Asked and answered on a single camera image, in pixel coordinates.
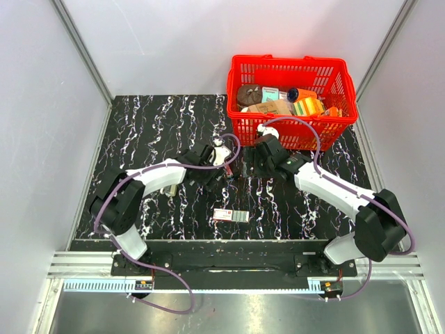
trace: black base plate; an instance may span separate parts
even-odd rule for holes
[[[315,271],[315,262],[328,240],[305,241],[149,241],[149,262],[181,275],[192,289],[307,289],[307,277],[355,277],[349,262],[328,273]],[[112,276],[151,275],[121,255],[115,256]],[[183,289],[167,273],[157,271],[156,289]]]

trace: white wall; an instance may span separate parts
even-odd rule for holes
[[[419,1],[359,101],[385,186],[397,194],[445,324],[445,2]]]
[[[358,86],[403,0],[65,0],[110,91],[225,93],[231,57],[348,61]]]
[[[0,4],[0,327],[26,333],[106,104],[47,0]]]

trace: red basket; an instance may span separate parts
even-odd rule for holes
[[[242,146],[254,144],[257,127],[279,116],[262,113],[240,113],[236,94],[244,84],[276,87],[287,91],[292,87],[315,91],[327,108],[342,109],[343,117],[300,117],[308,122],[320,136],[321,149],[326,151],[358,118],[355,89],[345,61],[336,58],[273,58],[265,56],[234,56],[227,78],[227,113],[232,119],[234,133]],[[293,150],[315,150],[316,139],[304,125],[294,121],[271,124],[280,133],[281,144]]]

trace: metal floor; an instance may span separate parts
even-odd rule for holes
[[[346,293],[359,287],[346,282]],[[175,309],[189,306],[185,294],[148,297]],[[121,294],[63,292],[53,334],[261,334],[261,333],[421,333],[407,287],[373,281],[357,298],[302,301],[289,295],[197,295],[191,315],[172,315],[135,303]]]

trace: black marble table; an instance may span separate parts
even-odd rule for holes
[[[211,143],[232,132],[226,103],[225,95],[116,97],[87,202],[111,166],[141,168],[173,157],[195,141]],[[322,155],[321,164],[353,184],[370,187],[352,127]],[[217,208],[249,211],[250,220],[214,221]],[[77,245],[101,239],[92,222],[84,208]],[[181,184],[174,198],[152,193],[144,199],[136,225],[146,239],[331,239],[354,229],[349,218],[316,196],[251,173],[225,181],[213,192]]]

